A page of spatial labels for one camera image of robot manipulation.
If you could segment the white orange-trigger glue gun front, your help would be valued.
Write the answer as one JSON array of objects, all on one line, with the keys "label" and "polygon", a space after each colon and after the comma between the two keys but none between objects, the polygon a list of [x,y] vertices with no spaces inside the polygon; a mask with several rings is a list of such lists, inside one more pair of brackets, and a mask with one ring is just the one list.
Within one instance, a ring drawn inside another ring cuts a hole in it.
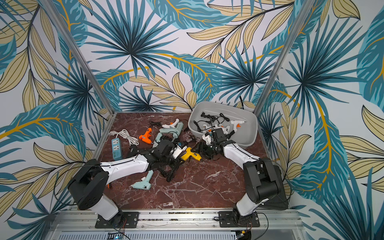
[{"label": "white orange-trigger glue gun front", "polygon": [[210,133],[213,129],[214,129],[214,128],[213,128],[212,126],[203,125],[202,133],[203,133],[203,134]]}]

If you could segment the yellow glue gun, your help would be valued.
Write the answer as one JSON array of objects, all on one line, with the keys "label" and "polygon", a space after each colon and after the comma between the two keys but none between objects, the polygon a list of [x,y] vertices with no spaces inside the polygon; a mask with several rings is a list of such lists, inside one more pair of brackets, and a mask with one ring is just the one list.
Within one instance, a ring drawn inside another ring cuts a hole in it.
[{"label": "yellow glue gun", "polygon": [[202,160],[202,157],[199,154],[192,152],[192,148],[191,147],[188,147],[186,149],[186,153],[181,156],[181,159],[184,160],[184,161],[188,160],[189,158],[193,158],[196,161],[201,161]]}]

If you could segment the mint green large glue gun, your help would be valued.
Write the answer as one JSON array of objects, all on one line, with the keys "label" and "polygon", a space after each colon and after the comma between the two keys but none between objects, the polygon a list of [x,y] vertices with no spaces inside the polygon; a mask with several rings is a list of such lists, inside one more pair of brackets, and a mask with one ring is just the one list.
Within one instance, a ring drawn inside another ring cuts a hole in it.
[{"label": "mint green large glue gun", "polygon": [[172,134],[173,138],[172,140],[175,140],[181,135],[181,132],[183,130],[184,124],[182,122],[179,122],[175,128],[165,128],[165,129],[160,129],[159,133],[155,137],[155,141],[153,143],[153,147],[156,147],[160,141],[161,137],[165,134]]}]

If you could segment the mint green small glue gun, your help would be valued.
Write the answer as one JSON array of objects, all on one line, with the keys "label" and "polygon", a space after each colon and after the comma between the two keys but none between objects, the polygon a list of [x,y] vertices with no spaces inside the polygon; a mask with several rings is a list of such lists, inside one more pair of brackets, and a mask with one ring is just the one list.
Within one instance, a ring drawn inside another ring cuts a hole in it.
[{"label": "mint green small glue gun", "polygon": [[148,174],[145,178],[142,178],[142,180],[140,182],[134,183],[133,185],[131,185],[131,187],[133,189],[138,189],[138,190],[149,190],[152,186],[150,181],[151,181],[153,174],[154,174],[153,170],[148,171]]}]

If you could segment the white small glue gun pair-left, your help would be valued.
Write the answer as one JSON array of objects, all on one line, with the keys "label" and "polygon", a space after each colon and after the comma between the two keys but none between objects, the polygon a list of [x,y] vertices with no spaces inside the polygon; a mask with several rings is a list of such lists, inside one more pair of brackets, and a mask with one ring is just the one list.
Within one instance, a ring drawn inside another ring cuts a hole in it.
[{"label": "white small glue gun pair-left", "polygon": [[233,121],[231,121],[231,125],[233,125],[234,130],[236,130],[237,127],[239,127],[240,125],[242,125],[244,123],[245,123],[245,121],[243,121],[243,120],[233,120]]}]

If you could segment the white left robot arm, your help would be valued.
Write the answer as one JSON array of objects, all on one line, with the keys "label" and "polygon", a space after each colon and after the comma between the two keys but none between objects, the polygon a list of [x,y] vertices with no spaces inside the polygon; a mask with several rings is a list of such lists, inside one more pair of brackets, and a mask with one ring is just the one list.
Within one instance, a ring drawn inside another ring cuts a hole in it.
[{"label": "white left robot arm", "polygon": [[179,160],[183,148],[169,140],[162,140],[149,150],[137,150],[131,157],[114,162],[92,159],[69,181],[68,190],[79,210],[97,213],[113,227],[121,225],[122,210],[105,194],[105,187],[113,181],[161,167]]}]

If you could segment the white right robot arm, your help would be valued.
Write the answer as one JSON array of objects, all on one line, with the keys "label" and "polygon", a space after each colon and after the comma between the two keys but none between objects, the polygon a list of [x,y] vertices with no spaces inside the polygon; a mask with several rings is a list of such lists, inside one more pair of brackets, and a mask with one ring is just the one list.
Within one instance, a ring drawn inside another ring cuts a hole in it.
[{"label": "white right robot arm", "polygon": [[235,213],[241,217],[251,215],[260,205],[284,191],[279,167],[269,159],[244,150],[229,135],[224,134],[222,129],[202,135],[201,151],[210,158],[222,155],[243,170],[246,193],[235,207]]}]

